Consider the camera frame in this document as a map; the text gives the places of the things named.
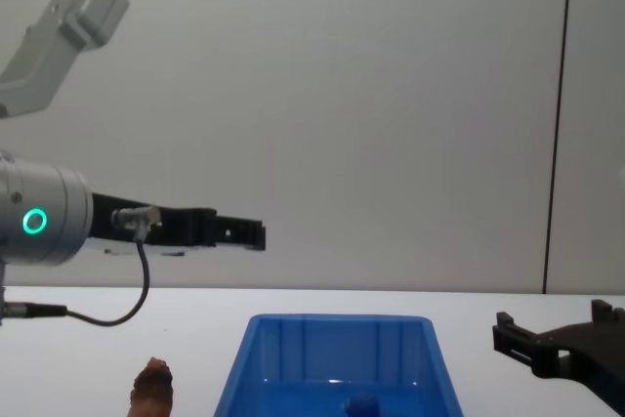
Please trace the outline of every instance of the blue plastic bin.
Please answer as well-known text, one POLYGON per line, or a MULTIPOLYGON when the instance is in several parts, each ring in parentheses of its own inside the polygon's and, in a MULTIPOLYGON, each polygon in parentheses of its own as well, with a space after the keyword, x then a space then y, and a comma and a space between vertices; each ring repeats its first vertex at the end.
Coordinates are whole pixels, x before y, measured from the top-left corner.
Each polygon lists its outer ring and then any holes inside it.
POLYGON ((381 417, 462 417, 424 317, 263 314, 245 332, 216 417, 345 417, 374 396, 381 417))

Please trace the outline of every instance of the black cable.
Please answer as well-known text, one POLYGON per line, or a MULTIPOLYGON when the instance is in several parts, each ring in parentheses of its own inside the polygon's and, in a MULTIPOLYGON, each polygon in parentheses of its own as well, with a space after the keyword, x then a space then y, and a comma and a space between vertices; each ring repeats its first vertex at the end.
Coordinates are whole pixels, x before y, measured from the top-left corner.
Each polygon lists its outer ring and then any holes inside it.
POLYGON ((141 307, 144 305, 144 302, 147 298, 147 292, 149 291, 149 265, 147 263, 146 250, 144 249, 144 244, 142 241, 137 241, 137 251, 139 252, 139 258, 141 259, 141 266, 144 270, 144 287, 141 292, 141 297, 139 297, 139 301, 137 304, 124 316, 119 319, 115 319, 113 321, 102 321, 101 319, 95 319, 85 314, 77 313, 68 310, 67 316, 73 317, 75 319, 80 319, 81 321, 88 322, 89 324, 93 324, 95 326, 101 327, 113 327, 118 326, 119 324, 123 324, 124 322, 131 319, 135 314, 139 312, 141 307))

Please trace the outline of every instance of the gray wall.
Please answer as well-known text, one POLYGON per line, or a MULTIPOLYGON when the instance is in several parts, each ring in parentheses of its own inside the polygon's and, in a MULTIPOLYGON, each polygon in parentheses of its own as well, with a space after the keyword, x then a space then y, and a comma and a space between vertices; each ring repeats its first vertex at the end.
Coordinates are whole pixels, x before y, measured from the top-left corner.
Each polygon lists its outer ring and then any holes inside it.
MULTIPOLYGON (((262 218, 157 285, 539 291, 563 0, 131 0, 2 147, 97 191, 262 218)), ((0 0, 0 61, 48 0, 0 0)), ((84 250, 21 284, 138 284, 84 250)))
POLYGON ((625 292, 625 3, 570 0, 549 292, 625 292))

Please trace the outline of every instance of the white table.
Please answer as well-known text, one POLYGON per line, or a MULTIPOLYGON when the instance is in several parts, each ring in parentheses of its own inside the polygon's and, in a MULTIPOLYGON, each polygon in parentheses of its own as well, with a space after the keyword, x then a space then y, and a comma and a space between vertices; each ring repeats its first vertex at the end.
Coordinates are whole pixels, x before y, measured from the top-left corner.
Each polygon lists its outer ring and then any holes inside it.
MULTIPOLYGON (((67 304, 114 318, 138 289, 9 288, 15 301, 67 304)), ((388 313, 430 318, 467 417, 612 417, 566 380, 540 380, 492 350, 499 311, 541 332, 590 320, 588 296, 293 290, 153 289, 138 316, 102 329, 70 318, 5 320, 0 328, 0 415, 123 417, 136 374, 151 356, 174 374, 173 417, 211 416, 250 316, 388 313)), ((625 297, 603 297, 625 305, 625 297)))

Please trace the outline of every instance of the white backdrop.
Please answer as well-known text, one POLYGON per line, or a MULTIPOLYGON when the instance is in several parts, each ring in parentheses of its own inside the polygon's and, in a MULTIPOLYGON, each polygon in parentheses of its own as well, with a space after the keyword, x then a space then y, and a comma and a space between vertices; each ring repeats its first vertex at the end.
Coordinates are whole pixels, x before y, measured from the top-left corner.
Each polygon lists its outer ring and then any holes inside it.
MULTIPOLYGON (((0 62, 49 0, 0 0, 0 62)), ((263 219, 157 285, 537 291, 563 0, 131 0, 0 144, 95 190, 263 219)), ((85 250, 21 284, 138 284, 85 250)))

